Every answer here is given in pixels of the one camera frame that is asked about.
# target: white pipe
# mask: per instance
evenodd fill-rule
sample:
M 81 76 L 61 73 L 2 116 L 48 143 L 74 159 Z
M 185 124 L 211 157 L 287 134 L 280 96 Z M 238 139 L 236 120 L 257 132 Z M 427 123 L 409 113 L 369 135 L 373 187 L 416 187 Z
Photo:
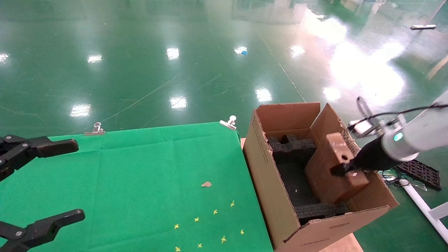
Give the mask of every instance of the white pipe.
M 400 179 L 400 184 L 403 186 L 403 189 L 409 194 L 409 197 L 415 202 L 415 204 L 420 208 L 425 217 L 431 222 L 434 226 L 435 230 L 442 236 L 443 240 L 448 243 L 448 230 L 443 225 L 443 223 L 439 219 L 433 218 L 429 211 L 431 208 L 426 204 L 426 202 L 422 199 L 422 197 L 415 191 L 414 187 L 409 183 L 409 181 L 405 179 Z
M 429 214 L 436 220 L 448 216 L 448 202 L 429 210 Z

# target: small brown chip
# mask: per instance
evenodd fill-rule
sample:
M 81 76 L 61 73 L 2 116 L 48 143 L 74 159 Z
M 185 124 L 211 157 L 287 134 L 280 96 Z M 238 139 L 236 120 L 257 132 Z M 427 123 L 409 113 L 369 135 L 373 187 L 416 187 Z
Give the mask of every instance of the small brown chip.
M 201 186 L 202 187 L 211 187 L 211 183 L 207 181 L 204 184 L 202 184 Z

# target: floor line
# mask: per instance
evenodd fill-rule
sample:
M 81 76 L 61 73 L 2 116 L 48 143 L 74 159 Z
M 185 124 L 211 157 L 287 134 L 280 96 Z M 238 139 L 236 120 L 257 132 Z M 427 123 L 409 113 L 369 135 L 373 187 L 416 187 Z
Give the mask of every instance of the floor line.
M 218 74 L 216 77 L 214 77 L 213 79 L 209 80 L 207 83 L 205 83 L 204 85 L 202 85 L 200 88 L 198 88 L 196 91 L 201 90 L 203 87 L 205 87 L 206 85 L 208 85 L 209 83 L 211 83 L 212 81 L 216 80 L 219 76 L 221 76 L 221 73 Z M 178 104 L 180 102 L 180 100 L 178 100 L 175 104 L 173 104 L 172 106 L 176 106 L 176 104 Z M 158 113 L 155 117 L 153 117 L 151 120 L 149 120 L 149 122 L 143 124 L 142 127 L 140 127 L 140 129 L 142 129 L 144 126 L 148 125 L 150 122 L 152 122 L 152 120 L 154 120 L 156 117 L 160 116 L 163 112 Z
M 121 110 L 120 112 L 117 112 L 116 114 L 114 114 L 114 115 L 112 115 L 112 116 L 109 116 L 108 118 L 102 120 L 101 123 L 102 123 L 102 122 L 105 122 L 105 121 L 107 121 L 107 120 L 109 120 L 110 118 L 112 118 L 112 117 L 114 117 L 114 116 L 120 114 L 121 112 L 123 112 L 123 111 L 129 109 L 130 107 L 134 106 L 134 105 L 137 104 L 139 101 L 145 99 L 146 97 L 148 97 L 149 95 L 151 95 L 151 94 L 154 93 L 155 91 L 159 90 L 161 87 L 163 87 L 163 86 L 165 86 L 166 84 L 170 83 L 172 80 L 174 80 L 175 78 L 177 78 L 177 77 L 178 77 L 179 75 L 181 75 L 181 74 L 182 74 L 182 73 L 180 73 L 180 74 L 174 76 L 172 79 L 170 79 L 169 81 L 165 82 L 165 83 L 162 84 L 160 87 L 154 89 L 153 91 L 151 91 L 150 93 L 148 93 L 147 95 L 145 95 L 144 97 L 142 97 L 141 99 L 139 99 L 138 101 L 132 103 L 131 105 L 129 105 L 129 106 L 126 107 L 125 109 Z M 68 134 L 66 134 L 66 135 L 71 135 L 71 134 L 76 133 L 76 132 L 77 132 L 77 131 L 74 131 L 74 132 L 68 133 Z
M 269 48 L 269 46 L 266 44 L 266 41 L 264 41 L 263 37 L 260 35 L 260 33 L 258 32 L 257 28 L 255 28 L 255 31 L 257 31 L 258 36 L 261 38 L 261 40 L 263 41 L 264 45 L 268 48 L 269 52 L 271 53 L 271 55 L 274 57 L 275 61 L 277 61 L 277 64 L 279 64 L 279 66 L 281 67 L 281 69 L 283 70 L 284 74 L 286 75 L 286 77 L 288 77 L 289 81 L 291 82 L 291 84 L 294 86 L 294 88 L 297 90 L 297 93 L 299 93 L 300 97 L 302 98 L 302 100 L 304 102 L 306 102 L 305 98 L 303 98 L 302 94 L 300 93 L 299 89 L 297 88 L 297 86 L 294 84 L 294 82 L 291 80 L 291 78 L 289 77 L 289 75 L 286 73 L 286 71 L 284 70 L 284 68 L 282 67 L 282 65 L 280 64 L 280 62 L 277 60 L 277 58 L 275 57 L 275 55 L 272 53 L 271 49 Z

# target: green tablecloth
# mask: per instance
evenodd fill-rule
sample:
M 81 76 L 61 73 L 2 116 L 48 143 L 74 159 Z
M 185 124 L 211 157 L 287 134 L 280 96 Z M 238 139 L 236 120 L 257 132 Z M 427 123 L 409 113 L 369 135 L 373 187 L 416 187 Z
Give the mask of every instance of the green tablecloth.
M 51 139 L 66 138 L 80 150 L 0 182 L 4 222 L 86 213 L 32 251 L 272 252 L 236 131 L 203 123 Z

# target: cardboard piece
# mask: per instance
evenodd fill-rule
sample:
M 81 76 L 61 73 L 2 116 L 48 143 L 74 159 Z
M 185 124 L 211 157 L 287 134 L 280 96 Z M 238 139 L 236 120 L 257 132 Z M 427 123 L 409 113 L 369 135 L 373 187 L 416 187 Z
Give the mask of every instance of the cardboard piece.
M 356 155 L 359 147 L 333 108 L 327 104 L 320 114 L 316 112 L 319 108 L 319 103 L 269 104 L 261 105 L 252 115 L 244 151 L 278 252 L 320 251 L 398 206 L 378 174 L 369 173 L 366 174 L 369 183 L 346 201 L 350 213 L 300 225 L 269 151 L 266 135 L 300 132 L 304 139 L 313 139 L 319 150 L 328 143 L 328 134 L 340 133 L 346 147 Z
M 354 156 L 340 133 L 328 134 L 305 167 L 305 175 L 313 194 L 321 202 L 345 202 L 362 190 L 368 183 L 364 172 L 349 173 L 335 177 L 330 169 L 348 163 Z
M 354 234 L 349 234 L 320 252 L 363 252 Z

